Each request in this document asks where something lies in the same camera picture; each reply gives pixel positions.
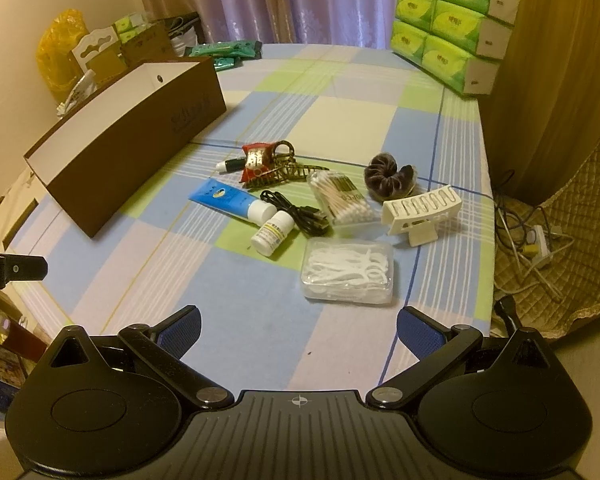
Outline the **cotton swab packet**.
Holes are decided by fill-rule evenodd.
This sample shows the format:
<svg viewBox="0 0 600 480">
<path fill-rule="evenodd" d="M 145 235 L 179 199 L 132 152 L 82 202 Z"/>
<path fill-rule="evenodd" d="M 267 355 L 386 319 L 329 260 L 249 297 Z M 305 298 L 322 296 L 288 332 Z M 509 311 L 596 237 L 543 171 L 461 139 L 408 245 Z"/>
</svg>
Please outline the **cotton swab packet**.
<svg viewBox="0 0 600 480">
<path fill-rule="evenodd" d="M 378 220 L 377 211 L 342 172 L 315 170 L 308 175 L 306 182 L 321 210 L 335 228 Z"/>
</svg>

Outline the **blue cream tube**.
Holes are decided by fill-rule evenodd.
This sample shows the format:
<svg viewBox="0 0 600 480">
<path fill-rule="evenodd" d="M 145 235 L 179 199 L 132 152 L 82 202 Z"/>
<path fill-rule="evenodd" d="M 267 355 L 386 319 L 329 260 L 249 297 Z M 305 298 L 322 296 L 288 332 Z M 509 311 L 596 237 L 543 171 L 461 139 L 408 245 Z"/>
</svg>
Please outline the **blue cream tube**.
<svg viewBox="0 0 600 480">
<path fill-rule="evenodd" d="M 277 209 L 273 204 L 219 180 L 209 178 L 189 195 L 189 199 L 202 206 L 229 214 L 256 226 L 270 220 Z"/>
</svg>

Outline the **leopard hair claw clip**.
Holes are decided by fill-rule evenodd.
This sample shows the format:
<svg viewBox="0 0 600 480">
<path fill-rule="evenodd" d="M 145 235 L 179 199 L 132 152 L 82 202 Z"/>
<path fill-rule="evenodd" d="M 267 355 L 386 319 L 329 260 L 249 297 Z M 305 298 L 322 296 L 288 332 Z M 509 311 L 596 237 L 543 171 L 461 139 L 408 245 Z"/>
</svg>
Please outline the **leopard hair claw clip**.
<svg viewBox="0 0 600 480">
<path fill-rule="evenodd" d="M 286 141 L 280 140 L 274 144 L 274 167 L 256 177 L 248 183 L 242 183 L 247 190 L 268 188 L 287 182 L 306 182 L 308 175 L 315 170 L 326 170 L 326 167 L 298 162 L 294 146 Z"/>
</svg>

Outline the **white pill bottle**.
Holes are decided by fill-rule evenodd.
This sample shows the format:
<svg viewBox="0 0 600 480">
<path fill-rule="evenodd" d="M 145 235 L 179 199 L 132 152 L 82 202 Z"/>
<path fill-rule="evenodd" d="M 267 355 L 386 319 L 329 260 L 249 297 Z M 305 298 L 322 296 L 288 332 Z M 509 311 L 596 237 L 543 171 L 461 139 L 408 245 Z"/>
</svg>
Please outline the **white pill bottle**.
<svg viewBox="0 0 600 480">
<path fill-rule="evenodd" d="M 251 237 L 251 246 L 261 256 L 271 257 L 294 229 L 294 218 L 279 210 Z"/>
</svg>

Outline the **red candy packet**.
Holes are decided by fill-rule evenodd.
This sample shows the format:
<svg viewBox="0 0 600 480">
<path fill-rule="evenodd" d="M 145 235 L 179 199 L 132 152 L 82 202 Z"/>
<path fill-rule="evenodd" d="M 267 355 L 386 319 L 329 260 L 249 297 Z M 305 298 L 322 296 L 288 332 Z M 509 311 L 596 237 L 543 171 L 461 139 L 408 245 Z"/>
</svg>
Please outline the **red candy packet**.
<svg viewBox="0 0 600 480">
<path fill-rule="evenodd" d="M 245 165 L 240 182 L 248 183 L 274 167 L 273 143 L 245 144 L 242 150 L 245 154 Z"/>
</svg>

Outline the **yellow plastic bag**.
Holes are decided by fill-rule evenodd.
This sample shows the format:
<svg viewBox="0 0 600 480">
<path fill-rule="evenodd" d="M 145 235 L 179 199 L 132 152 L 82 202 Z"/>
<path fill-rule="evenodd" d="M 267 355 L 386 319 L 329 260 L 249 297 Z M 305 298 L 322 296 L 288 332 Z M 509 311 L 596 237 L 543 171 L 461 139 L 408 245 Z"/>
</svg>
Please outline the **yellow plastic bag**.
<svg viewBox="0 0 600 480">
<path fill-rule="evenodd" d="M 72 50 L 87 34 L 82 12 L 67 9 L 53 19 L 38 42 L 36 65 L 57 104 L 65 101 L 83 75 Z"/>
</svg>

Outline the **dark velvet scrunchie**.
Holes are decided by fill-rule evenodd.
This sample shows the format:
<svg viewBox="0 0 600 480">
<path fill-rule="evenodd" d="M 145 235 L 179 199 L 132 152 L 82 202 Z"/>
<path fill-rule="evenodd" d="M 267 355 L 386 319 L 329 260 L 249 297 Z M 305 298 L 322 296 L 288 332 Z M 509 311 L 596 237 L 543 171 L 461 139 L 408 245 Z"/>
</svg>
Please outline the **dark velvet scrunchie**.
<svg viewBox="0 0 600 480">
<path fill-rule="evenodd" d="M 414 192 L 416 181 L 416 168 L 412 165 L 399 166 L 389 153 L 376 155 L 364 168 L 368 194 L 378 203 L 410 196 Z"/>
</svg>

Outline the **white hair claw clip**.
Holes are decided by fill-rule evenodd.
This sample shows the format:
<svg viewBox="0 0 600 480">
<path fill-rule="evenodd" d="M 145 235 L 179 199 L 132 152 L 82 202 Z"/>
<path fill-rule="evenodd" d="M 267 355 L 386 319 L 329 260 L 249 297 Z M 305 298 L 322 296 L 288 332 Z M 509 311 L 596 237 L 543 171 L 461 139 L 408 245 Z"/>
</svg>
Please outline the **white hair claw clip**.
<svg viewBox="0 0 600 480">
<path fill-rule="evenodd" d="M 435 190 L 386 200 L 380 221 L 390 236 L 405 235 L 408 244 L 418 247 L 438 239 L 437 225 L 455 218 L 463 201 L 451 185 Z"/>
</svg>

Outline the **white paper bag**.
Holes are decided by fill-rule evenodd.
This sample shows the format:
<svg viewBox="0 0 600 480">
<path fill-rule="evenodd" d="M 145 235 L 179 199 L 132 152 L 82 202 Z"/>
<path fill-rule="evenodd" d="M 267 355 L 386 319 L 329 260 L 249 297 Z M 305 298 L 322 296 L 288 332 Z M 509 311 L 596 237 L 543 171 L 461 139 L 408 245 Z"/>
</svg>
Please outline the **white paper bag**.
<svg viewBox="0 0 600 480">
<path fill-rule="evenodd" d="M 163 23 L 173 50 L 178 56 L 184 56 L 188 47 L 206 42 L 202 21 L 197 12 L 165 18 Z"/>
</svg>

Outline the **green wet wipe packets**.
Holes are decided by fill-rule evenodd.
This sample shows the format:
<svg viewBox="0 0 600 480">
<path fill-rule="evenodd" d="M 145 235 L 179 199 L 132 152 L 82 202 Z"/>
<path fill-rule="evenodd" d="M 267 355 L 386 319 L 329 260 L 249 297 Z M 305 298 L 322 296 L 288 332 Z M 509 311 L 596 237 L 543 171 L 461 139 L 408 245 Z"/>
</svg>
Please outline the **green wet wipe packets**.
<svg viewBox="0 0 600 480">
<path fill-rule="evenodd" d="M 198 44 L 186 47 L 185 55 L 193 58 L 208 56 L 213 58 L 217 72 L 231 70 L 242 65 L 244 61 L 258 60 L 262 56 L 262 42 L 259 40 L 235 40 L 216 42 L 215 44 Z"/>
</svg>

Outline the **brown cardboard carton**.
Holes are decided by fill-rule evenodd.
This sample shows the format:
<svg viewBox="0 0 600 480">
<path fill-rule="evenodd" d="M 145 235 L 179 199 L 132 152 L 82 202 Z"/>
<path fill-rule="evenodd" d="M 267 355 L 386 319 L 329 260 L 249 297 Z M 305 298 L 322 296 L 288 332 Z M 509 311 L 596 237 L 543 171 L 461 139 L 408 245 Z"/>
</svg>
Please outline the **brown cardboard carton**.
<svg viewBox="0 0 600 480">
<path fill-rule="evenodd" d="M 144 61 L 176 58 L 163 24 L 132 29 L 119 35 L 114 26 L 95 29 L 72 49 L 72 55 L 83 73 L 94 72 L 98 86 L 123 74 Z"/>
</svg>

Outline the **dark green small tube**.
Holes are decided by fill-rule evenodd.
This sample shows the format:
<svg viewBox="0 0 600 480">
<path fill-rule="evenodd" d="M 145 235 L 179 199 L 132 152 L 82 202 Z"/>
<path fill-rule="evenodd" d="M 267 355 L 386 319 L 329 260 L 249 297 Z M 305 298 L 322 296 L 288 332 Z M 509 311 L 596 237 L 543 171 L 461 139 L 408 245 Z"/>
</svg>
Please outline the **dark green small tube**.
<svg viewBox="0 0 600 480">
<path fill-rule="evenodd" d="M 234 158 L 218 162 L 215 169 L 220 174 L 230 174 L 231 172 L 242 171 L 245 168 L 246 160 L 244 158 Z"/>
</svg>

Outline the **green tissue pack stack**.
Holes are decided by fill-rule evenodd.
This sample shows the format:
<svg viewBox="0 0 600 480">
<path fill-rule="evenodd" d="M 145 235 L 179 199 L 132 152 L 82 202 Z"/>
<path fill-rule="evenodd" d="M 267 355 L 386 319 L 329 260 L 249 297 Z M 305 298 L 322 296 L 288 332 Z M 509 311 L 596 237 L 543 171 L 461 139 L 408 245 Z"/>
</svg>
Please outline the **green tissue pack stack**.
<svg viewBox="0 0 600 480">
<path fill-rule="evenodd" d="M 520 0 L 396 0 L 390 48 L 462 96 L 487 96 Z"/>
</svg>

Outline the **clear floss pick box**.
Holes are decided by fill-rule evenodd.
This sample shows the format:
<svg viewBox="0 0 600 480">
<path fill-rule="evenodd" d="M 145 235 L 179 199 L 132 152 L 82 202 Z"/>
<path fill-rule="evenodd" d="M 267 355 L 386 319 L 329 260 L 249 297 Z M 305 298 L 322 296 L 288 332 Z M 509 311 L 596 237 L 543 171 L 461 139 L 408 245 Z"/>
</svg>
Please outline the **clear floss pick box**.
<svg viewBox="0 0 600 480">
<path fill-rule="evenodd" d="M 383 306 L 393 296 L 393 275 L 386 242 L 315 237 L 306 244 L 300 286 L 312 300 Z"/>
</svg>

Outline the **brown cardboard storage box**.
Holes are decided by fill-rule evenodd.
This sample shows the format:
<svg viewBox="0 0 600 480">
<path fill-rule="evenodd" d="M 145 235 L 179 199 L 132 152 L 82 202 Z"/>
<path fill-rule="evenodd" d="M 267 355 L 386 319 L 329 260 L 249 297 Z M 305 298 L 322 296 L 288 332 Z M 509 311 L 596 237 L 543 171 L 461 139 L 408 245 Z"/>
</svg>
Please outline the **brown cardboard storage box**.
<svg viewBox="0 0 600 480">
<path fill-rule="evenodd" d="M 60 208 L 93 237 L 225 111 L 211 58 L 145 61 L 70 110 L 24 159 Z"/>
</svg>

